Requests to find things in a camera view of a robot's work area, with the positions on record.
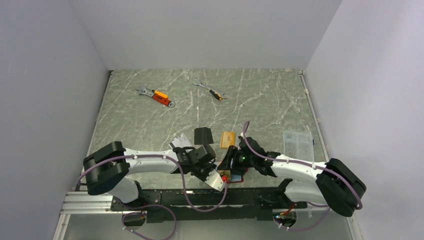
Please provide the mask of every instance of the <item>wall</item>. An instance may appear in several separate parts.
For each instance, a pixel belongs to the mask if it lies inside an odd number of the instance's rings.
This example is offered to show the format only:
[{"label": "wall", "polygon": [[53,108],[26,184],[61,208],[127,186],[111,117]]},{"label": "wall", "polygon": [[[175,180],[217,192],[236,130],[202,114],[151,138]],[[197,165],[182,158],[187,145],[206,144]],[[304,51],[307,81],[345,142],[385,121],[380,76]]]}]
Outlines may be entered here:
[{"label": "wall", "polygon": [[422,239],[424,2],[344,0],[307,67],[331,157],[365,182],[366,240]]},{"label": "wall", "polygon": [[110,70],[305,69],[341,0],[70,0]]},{"label": "wall", "polygon": [[108,72],[68,0],[0,3],[0,239],[52,239]]}]

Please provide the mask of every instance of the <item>clear plastic box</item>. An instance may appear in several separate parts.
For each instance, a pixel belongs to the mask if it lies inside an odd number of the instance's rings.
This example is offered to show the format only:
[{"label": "clear plastic box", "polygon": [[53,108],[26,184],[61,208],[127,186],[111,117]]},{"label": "clear plastic box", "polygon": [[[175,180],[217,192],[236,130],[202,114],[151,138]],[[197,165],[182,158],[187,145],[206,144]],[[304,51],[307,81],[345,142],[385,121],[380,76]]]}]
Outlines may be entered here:
[{"label": "clear plastic box", "polygon": [[282,132],[284,155],[294,159],[315,162],[312,134],[298,131]]}]

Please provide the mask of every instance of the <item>table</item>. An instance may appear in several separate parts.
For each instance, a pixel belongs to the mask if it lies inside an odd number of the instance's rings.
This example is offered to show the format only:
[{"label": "table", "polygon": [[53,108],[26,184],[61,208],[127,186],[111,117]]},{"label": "table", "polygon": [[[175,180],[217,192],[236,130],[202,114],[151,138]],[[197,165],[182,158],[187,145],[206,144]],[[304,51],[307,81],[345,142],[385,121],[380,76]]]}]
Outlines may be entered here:
[{"label": "table", "polygon": [[[207,89],[193,85],[199,78],[229,94],[218,101]],[[176,106],[170,108],[145,95],[136,87],[166,93]],[[226,149],[219,148],[223,131],[240,134],[250,121],[247,135],[266,151],[283,152],[283,131],[311,133],[315,162],[325,161],[324,151],[310,105],[294,69],[131,69],[112,72],[90,153],[112,141],[139,151],[164,151],[175,137],[184,133],[194,143],[194,129],[212,130],[217,161]],[[180,189],[179,174],[140,173],[127,177],[140,182],[143,189]],[[255,170],[244,175],[244,182],[229,188],[276,187],[282,177],[263,176]],[[210,188],[190,174],[189,189]]]}]

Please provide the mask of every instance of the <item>white wall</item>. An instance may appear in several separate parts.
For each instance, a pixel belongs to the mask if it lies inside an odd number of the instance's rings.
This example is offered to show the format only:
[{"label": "white wall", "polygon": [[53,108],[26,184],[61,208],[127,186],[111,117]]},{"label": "white wall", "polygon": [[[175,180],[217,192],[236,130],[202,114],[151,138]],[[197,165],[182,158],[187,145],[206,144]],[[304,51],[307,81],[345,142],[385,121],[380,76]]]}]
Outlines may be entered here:
[{"label": "white wall", "polygon": [[110,70],[305,69],[341,0],[70,0]]},{"label": "white wall", "polygon": [[0,3],[0,239],[52,239],[108,72],[68,0]]},{"label": "white wall", "polygon": [[367,185],[366,240],[422,239],[424,2],[344,0],[307,67],[331,157]]}]

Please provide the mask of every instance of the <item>gray marble surface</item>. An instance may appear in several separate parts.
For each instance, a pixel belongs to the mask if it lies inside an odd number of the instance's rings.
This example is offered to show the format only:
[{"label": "gray marble surface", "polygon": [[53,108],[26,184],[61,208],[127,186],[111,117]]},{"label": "gray marble surface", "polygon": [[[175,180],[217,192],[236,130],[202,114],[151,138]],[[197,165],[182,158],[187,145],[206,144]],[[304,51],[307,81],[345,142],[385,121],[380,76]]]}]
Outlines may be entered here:
[{"label": "gray marble surface", "polygon": [[[193,80],[229,94],[218,101]],[[144,95],[136,87],[145,85],[169,95],[169,108]],[[219,148],[223,131],[240,134],[250,121],[247,135],[266,151],[283,152],[283,131],[311,133],[315,139],[315,162],[325,161],[311,109],[297,70],[291,69],[142,69],[115,70],[100,113],[90,152],[112,141],[139,151],[164,151],[168,143],[184,133],[194,142],[194,129],[211,128],[217,161],[226,149]],[[128,176],[144,189],[180,189],[179,174],[142,173]],[[208,188],[194,176],[185,176],[188,188]],[[254,169],[244,182],[230,188],[275,187],[283,179],[260,175]]]}]

